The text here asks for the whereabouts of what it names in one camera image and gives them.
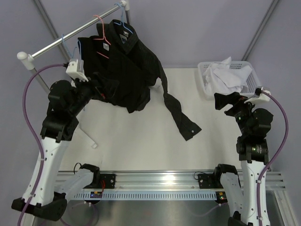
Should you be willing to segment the white dress shirt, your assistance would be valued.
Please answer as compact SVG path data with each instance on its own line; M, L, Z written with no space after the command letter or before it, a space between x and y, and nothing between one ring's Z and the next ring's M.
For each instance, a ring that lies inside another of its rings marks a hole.
M231 69L231 57L220 63L211 63L204 71L206 80L205 91L213 95L214 93L231 94L241 93L247 87L246 81L252 69L246 65L240 69Z

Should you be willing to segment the pink wire hanger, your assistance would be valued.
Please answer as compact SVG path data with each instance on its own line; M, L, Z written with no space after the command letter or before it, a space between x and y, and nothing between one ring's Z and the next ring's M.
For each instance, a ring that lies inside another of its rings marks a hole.
M103 19L98 15L93 15L93 17L98 18L101 21L101 24L102 24L102 37L101 38L96 38L95 40L103 41L103 49L109 52L111 43L107 40L107 38L105 36L105 29L104 29Z

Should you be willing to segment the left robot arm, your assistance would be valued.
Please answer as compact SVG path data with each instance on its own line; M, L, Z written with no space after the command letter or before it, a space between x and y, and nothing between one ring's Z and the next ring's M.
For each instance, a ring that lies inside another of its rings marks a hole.
M87 163L60 186L55 186L64 153L79 124L77 115L91 99L101 96L101 84L92 79L76 79L75 86L66 80L52 84L40 136L33 132L40 150L34 173L23 196L13 200L11 205L21 213L21 218L31 214L58 221L67 203L82 189L114 189L115 174L104 174L99 167Z

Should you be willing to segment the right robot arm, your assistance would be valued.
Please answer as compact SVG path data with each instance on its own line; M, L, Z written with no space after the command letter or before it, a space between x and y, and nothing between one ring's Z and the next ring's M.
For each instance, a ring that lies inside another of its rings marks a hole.
M241 131L236 150L243 182L232 165L219 164L213 175L214 184L225 190L230 209L228 225L269 226L266 202L269 151L265 137L271 129L273 114L263 108L255 109L255 105L268 102L270 98L257 89L252 97L233 92L228 95L215 93L214 99L217 110L232 105L225 114L235 118Z

